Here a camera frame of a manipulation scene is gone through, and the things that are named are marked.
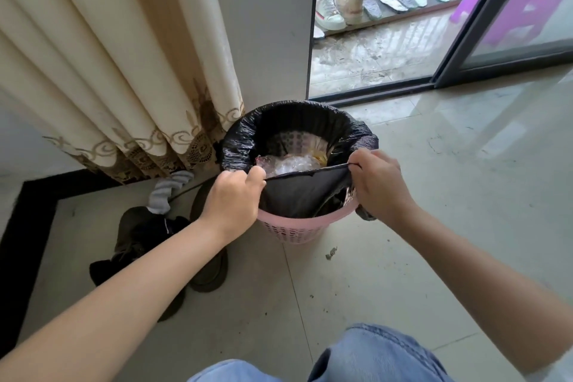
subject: person's left hand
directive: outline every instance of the person's left hand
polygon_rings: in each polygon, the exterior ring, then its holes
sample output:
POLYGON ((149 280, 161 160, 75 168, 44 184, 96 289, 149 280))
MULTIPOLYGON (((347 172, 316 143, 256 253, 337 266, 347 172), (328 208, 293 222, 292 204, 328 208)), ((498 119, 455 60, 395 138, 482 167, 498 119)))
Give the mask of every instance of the person's left hand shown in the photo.
POLYGON ((258 202, 267 184, 261 167, 245 171, 223 171, 215 180, 199 218, 214 227, 224 243, 243 234, 257 219, 258 202))

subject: person's left arm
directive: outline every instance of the person's left arm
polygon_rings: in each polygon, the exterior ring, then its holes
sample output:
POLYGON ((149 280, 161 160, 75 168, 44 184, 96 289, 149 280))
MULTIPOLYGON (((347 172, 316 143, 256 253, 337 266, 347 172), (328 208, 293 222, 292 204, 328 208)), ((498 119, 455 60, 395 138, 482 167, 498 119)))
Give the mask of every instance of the person's left arm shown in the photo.
POLYGON ((185 284, 254 223, 264 178, 260 167, 248 176, 243 171, 221 173, 197 221, 6 355, 0 360, 0 380, 111 380, 185 284))

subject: jeans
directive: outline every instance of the jeans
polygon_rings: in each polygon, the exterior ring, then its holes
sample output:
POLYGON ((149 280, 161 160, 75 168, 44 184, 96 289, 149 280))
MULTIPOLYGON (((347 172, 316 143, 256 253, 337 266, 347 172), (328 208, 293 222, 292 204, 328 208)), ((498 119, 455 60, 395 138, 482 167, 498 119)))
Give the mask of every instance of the jeans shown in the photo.
MULTIPOLYGON (((240 360, 212 365, 187 382, 281 382, 240 360)), ((453 382, 416 340, 379 325, 356 324, 318 358, 308 382, 453 382)))

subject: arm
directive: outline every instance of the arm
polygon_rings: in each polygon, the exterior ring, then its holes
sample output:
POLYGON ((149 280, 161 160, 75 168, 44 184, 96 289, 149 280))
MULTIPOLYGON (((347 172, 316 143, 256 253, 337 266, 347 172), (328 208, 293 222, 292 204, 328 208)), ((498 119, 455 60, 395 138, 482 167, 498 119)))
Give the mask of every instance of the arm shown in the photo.
POLYGON ((0 380, 111 380, 193 275, 254 223, 264 178, 259 167, 221 173, 196 222, 6 355, 0 380))
POLYGON ((348 160, 358 199, 438 274, 503 355, 529 374, 573 345, 573 309, 422 210, 395 159, 358 150, 348 160))

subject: beige curtain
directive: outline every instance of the beige curtain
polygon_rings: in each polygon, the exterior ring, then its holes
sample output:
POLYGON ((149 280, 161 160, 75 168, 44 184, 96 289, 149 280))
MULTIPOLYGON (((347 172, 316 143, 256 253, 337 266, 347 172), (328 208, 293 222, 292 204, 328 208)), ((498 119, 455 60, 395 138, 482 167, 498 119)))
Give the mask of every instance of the beige curtain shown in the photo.
POLYGON ((0 88, 121 182, 213 161, 244 112, 217 0, 0 0, 0 88))

